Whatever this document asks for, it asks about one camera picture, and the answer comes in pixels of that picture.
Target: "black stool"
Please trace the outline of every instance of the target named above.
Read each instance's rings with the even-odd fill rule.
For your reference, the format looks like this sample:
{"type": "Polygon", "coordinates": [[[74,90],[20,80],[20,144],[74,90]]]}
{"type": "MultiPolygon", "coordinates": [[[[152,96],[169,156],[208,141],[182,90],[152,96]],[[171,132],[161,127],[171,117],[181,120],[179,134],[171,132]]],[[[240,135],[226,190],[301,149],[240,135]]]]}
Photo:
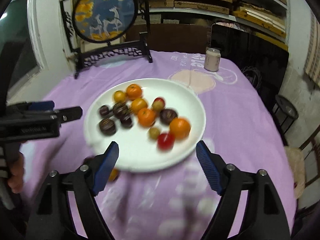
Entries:
{"type": "Polygon", "coordinates": [[[281,95],[276,95],[275,107],[276,109],[274,113],[280,122],[281,129],[284,131],[284,133],[286,133],[289,130],[289,128],[293,125],[294,121],[298,119],[299,117],[298,111],[288,99],[286,99],[281,95]],[[278,112],[279,109],[281,110],[282,113],[277,115],[276,113],[278,112]]]}

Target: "human hand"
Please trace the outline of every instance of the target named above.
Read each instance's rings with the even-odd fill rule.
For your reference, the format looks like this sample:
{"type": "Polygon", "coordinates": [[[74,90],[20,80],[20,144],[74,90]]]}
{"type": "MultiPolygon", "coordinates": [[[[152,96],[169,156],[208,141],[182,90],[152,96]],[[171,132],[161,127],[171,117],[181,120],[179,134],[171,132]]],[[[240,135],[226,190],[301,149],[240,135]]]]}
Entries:
{"type": "Polygon", "coordinates": [[[19,159],[9,166],[12,176],[8,179],[8,186],[11,188],[13,193],[20,193],[22,190],[24,174],[23,166],[24,156],[22,153],[19,153],[19,159]]]}

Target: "window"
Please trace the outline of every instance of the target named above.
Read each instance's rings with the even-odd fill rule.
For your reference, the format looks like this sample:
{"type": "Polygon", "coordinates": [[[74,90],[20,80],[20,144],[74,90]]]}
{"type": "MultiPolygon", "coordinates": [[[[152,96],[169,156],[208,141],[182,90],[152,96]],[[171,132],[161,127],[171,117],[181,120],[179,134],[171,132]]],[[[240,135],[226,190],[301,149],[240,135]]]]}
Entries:
{"type": "Polygon", "coordinates": [[[32,0],[12,0],[0,18],[0,52],[7,41],[19,39],[24,42],[12,74],[7,99],[12,97],[33,74],[40,70],[38,55],[34,53],[36,43],[31,12],[35,7],[30,8],[33,5],[35,3],[32,0]]]}

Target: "tablecloth pattern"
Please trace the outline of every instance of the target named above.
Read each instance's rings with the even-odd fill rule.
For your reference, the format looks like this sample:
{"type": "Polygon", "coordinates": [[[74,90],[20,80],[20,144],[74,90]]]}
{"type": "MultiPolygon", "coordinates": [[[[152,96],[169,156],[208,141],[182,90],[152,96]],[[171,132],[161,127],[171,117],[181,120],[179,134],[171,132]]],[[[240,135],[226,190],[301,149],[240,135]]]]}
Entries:
{"type": "MultiPolygon", "coordinates": [[[[83,122],[95,98],[122,82],[156,77],[183,83],[200,98],[207,117],[203,138],[212,152],[243,171],[268,171],[292,228],[296,201],[281,138],[257,92],[238,67],[221,59],[219,71],[210,73],[203,68],[204,55],[151,53],[152,64],[144,57],[112,64],[100,61],[100,66],[81,72],[77,80],[66,77],[44,98],[53,100],[56,108],[79,105],[84,115],[79,121],[62,125],[59,138],[32,141],[22,147],[26,155],[22,196],[26,203],[32,204],[49,171],[74,171],[84,158],[93,155],[84,140],[83,122]]],[[[239,231],[246,196],[243,192],[229,236],[239,231]]],[[[95,198],[116,240],[198,240],[219,199],[210,189],[195,153],[166,170],[121,172],[95,198]]],[[[74,197],[70,205],[77,231],[85,236],[74,197]]]]}

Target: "round framed artwork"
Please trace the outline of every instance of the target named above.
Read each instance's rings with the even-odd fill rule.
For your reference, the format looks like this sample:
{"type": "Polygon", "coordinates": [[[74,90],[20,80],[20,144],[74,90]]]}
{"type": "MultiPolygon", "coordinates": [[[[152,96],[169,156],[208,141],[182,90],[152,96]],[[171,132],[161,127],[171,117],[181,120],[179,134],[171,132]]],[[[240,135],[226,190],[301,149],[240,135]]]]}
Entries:
{"type": "Polygon", "coordinates": [[[106,43],[124,35],[137,14],[137,0],[78,0],[72,23],[81,39],[106,43]]]}

